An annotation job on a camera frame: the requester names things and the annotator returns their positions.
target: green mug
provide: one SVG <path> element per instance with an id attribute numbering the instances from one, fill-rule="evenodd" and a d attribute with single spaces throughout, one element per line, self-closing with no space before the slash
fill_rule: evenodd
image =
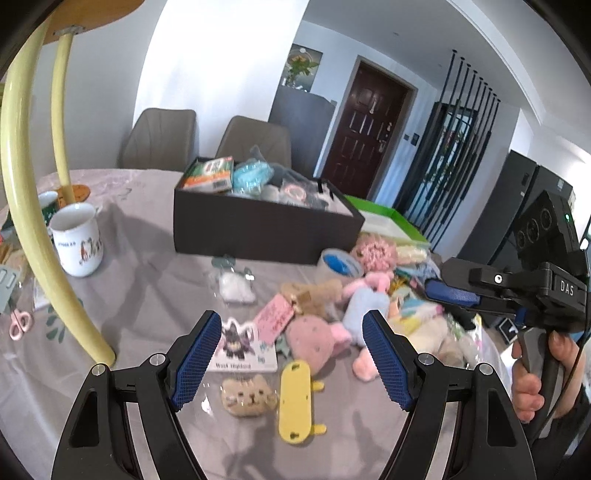
<path id="1" fill-rule="evenodd" d="M 59 203 L 57 201 L 58 197 L 59 195 L 55 190 L 48 190 L 47 192 L 38 195 L 39 204 L 41 205 L 41 214 L 43 215 L 43 220 L 45 221 L 46 226 L 49 224 L 51 217 L 53 217 L 59 209 Z M 14 227 L 14 223 L 10 211 L 8 211 L 8 216 L 6 217 L 6 222 L 4 222 L 4 225 L 2 226 L 2 230 L 12 227 Z"/>

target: finger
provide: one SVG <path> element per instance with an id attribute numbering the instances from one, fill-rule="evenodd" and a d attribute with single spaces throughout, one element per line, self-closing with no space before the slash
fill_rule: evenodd
<path id="1" fill-rule="evenodd" d="M 564 383 L 566 383 L 570 372 L 573 369 L 574 362 L 579 353 L 579 347 L 574 340 L 565 335 L 559 335 L 557 332 L 552 332 L 550 340 L 548 341 L 550 347 L 550 353 L 556 360 L 559 360 L 564 365 Z M 579 395 L 581 384 L 583 382 L 585 365 L 585 354 L 581 354 L 577 369 L 573 374 L 573 378 L 570 381 L 567 391 L 564 393 L 560 404 L 556 408 L 554 418 L 559 419 L 566 415 L 574 406 L 574 402 Z"/>
<path id="2" fill-rule="evenodd" d="M 511 388 L 513 392 L 529 393 L 536 395 L 542 388 L 541 380 L 534 374 L 527 372 L 521 362 L 513 364 L 513 383 Z"/>
<path id="3" fill-rule="evenodd" d="M 517 411 L 517 418 L 520 419 L 524 423 L 531 422 L 535 417 L 534 411 Z"/>
<path id="4" fill-rule="evenodd" d="M 542 395 L 530 395 L 529 393 L 518 393 L 513 395 L 513 406 L 519 411 L 538 411 L 544 406 Z"/>
<path id="5" fill-rule="evenodd" d="M 558 332 L 552 332 L 548 341 L 550 353 L 556 360 L 564 365 L 568 370 L 568 375 L 573 369 L 574 361 L 579 353 L 579 347 L 574 340 L 567 335 L 560 335 Z"/>
<path id="6" fill-rule="evenodd" d="M 513 342 L 513 348 L 511 349 L 511 356 L 515 359 L 521 357 L 521 344 L 519 342 Z"/>

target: white mug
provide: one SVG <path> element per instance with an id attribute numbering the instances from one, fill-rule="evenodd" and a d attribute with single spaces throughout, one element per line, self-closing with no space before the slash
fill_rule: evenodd
<path id="1" fill-rule="evenodd" d="M 63 269 L 73 277 L 87 277 L 103 260 L 103 242 L 90 203 L 72 203 L 49 222 Z"/>

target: pink scissors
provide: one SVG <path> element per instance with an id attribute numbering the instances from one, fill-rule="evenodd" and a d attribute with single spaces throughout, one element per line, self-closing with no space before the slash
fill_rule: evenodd
<path id="1" fill-rule="evenodd" d="M 20 340 L 33 326 L 33 317 L 28 312 L 21 312 L 18 309 L 14 309 L 10 313 L 10 318 L 12 322 L 8 328 L 8 333 L 14 341 Z"/>

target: yellow chair leg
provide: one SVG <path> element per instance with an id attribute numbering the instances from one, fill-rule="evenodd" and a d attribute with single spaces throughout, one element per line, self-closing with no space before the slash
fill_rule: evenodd
<path id="1" fill-rule="evenodd" d="M 54 253 L 37 198 L 29 152 L 29 107 L 39 52 L 50 19 L 29 37 L 8 69 L 0 113 L 0 160 L 14 226 L 31 269 L 68 330 L 97 363 L 115 353 L 80 305 Z"/>
<path id="2" fill-rule="evenodd" d="M 64 96 L 66 91 L 66 72 L 72 49 L 73 33 L 63 34 L 57 43 L 56 62 L 53 66 L 51 83 L 51 135 L 53 152 L 56 157 L 57 174 L 60 178 L 66 205 L 74 203 L 74 190 L 70 180 L 70 169 L 66 154 L 66 134 L 64 132 Z"/>

